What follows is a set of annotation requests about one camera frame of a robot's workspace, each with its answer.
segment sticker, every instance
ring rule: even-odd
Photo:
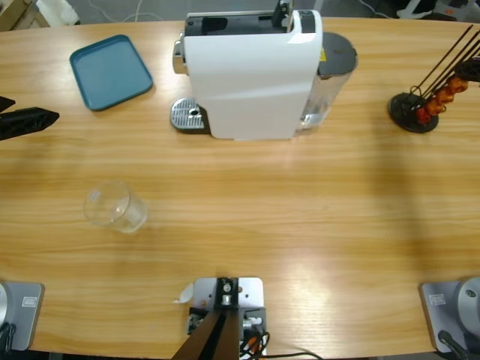
[[[22,308],[35,308],[37,306],[38,298],[34,296],[24,296],[22,301]]]
[[[320,61],[321,62],[326,62],[327,61],[327,55],[325,54],[325,49],[322,48],[322,52],[320,53]]]
[[[446,304],[445,296],[443,296],[443,294],[430,295],[429,298],[430,303],[434,306]]]

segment coffee machine lid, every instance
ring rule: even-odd
[[[351,73],[357,66],[357,52],[343,36],[333,32],[323,33],[322,56],[318,74],[323,79]]]

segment black cable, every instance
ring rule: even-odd
[[[316,353],[310,351],[294,352],[291,354],[280,355],[255,355],[252,359],[279,359],[279,358],[293,358],[294,356],[312,356],[317,360],[323,360]]]
[[[251,334],[250,337],[245,338],[241,343],[240,359],[249,355],[250,357],[247,358],[247,360],[294,358],[296,356],[311,356],[316,360],[323,360],[316,353],[310,351],[293,352],[291,354],[263,355],[263,350],[266,349],[270,341],[270,333],[267,331],[261,333],[258,329],[254,329],[251,330]]]

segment floor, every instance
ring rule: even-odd
[[[394,17],[407,0],[363,0],[376,12]],[[82,24],[134,21],[138,0],[69,0]],[[143,0],[138,21],[183,20],[188,12],[270,10],[276,0]],[[295,0],[296,8],[312,8],[314,0]],[[378,17],[358,0],[325,0],[324,17]]]

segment white label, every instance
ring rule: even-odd
[[[35,308],[37,306],[37,299],[34,296],[25,296],[22,301],[22,308]]]
[[[445,296],[443,294],[430,295],[430,303],[434,306],[445,305]]]

